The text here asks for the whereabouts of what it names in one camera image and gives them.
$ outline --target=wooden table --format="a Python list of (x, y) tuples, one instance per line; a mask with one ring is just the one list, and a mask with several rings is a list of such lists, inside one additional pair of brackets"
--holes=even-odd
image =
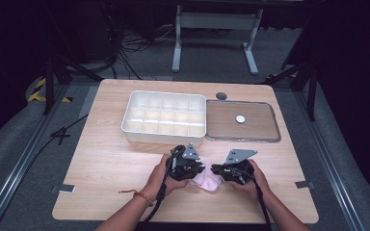
[[(202, 94), (216, 99), (216, 93), (228, 100), (266, 102), (272, 105), (281, 141), (234, 142), (209, 141), (197, 147), (207, 163), (222, 164), (232, 148), (256, 149), (253, 158), (266, 174), (271, 189), (305, 223), (315, 223), (318, 214), (308, 188), (298, 189), (304, 181), (294, 146), (288, 134), (273, 89), (268, 86), (104, 80), (101, 82), (89, 117), (76, 147), (64, 184), (74, 185), (74, 192), (60, 192), (53, 210), (56, 219), (104, 220), (122, 207), (132, 193), (140, 190), (163, 153), (175, 145), (128, 141), (120, 126), (130, 93), (153, 90)], [(148, 209), (143, 219), (150, 213)], [(166, 222), (243, 222), (263, 223), (258, 202), (236, 192), (223, 182), (216, 192), (187, 186), (165, 198), (152, 221)]]

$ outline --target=person's right hand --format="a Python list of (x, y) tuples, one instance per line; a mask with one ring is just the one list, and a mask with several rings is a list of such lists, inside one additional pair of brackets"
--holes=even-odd
[[(257, 184), (259, 185), (263, 194), (270, 193), (270, 187), (267, 183), (266, 176), (263, 174), (263, 171), (257, 166), (254, 160), (248, 160), (254, 168), (254, 177), (256, 178)], [(250, 180), (246, 185), (239, 185), (236, 182), (229, 181), (227, 182), (230, 187), (232, 187), (236, 191), (245, 192), (253, 199), (257, 200), (257, 190), (255, 184)]]

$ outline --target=forearm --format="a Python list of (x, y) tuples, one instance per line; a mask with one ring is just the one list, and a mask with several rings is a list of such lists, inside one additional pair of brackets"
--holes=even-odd
[(280, 231), (309, 230), (272, 192), (263, 194), (264, 203)]
[(149, 202), (140, 196), (134, 196), (121, 209), (104, 221), (96, 230), (134, 230)]

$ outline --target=hand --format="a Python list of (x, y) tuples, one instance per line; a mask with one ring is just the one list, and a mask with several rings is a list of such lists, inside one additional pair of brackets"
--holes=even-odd
[[(254, 160), (249, 160), (251, 165), (254, 168), (254, 177), (256, 178), (257, 184), (259, 185), (263, 194), (269, 194), (272, 191), (270, 190), (269, 183), (267, 183), (266, 176), (263, 174), (263, 171), (257, 166)], [(236, 182), (229, 181), (227, 182), (230, 187), (236, 191), (245, 192), (250, 195), (253, 199), (257, 200), (257, 190), (256, 186), (252, 181), (249, 181), (246, 185), (239, 185)]]
[[(157, 193), (161, 187), (165, 172), (167, 170), (166, 162), (169, 158), (170, 155), (164, 154), (164, 156), (161, 158), (161, 162), (151, 172), (146, 185), (141, 190), (141, 193), (148, 196), (152, 201), (156, 199)], [(168, 176), (166, 181), (167, 190), (165, 192), (165, 196), (169, 195), (174, 190), (184, 188), (187, 184), (188, 180), (176, 181)]]

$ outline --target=red bracelet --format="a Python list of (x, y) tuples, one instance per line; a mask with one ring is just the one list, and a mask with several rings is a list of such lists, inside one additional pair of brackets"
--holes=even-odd
[(149, 202), (149, 207), (153, 207), (154, 206), (154, 202), (152, 202), (152, 200), (150, 198), (148, 198), (146, 195), (136, 191), (136, 190), (129, 190), (129, 191), (120, 191), (119, 193), (131, 193), (131, 192), (134, 192), (133, 194), (133, 197), (136, 196), (136, 195), (139, 195), (141, 196), (142, 198), (146, 199), (148, 202)]

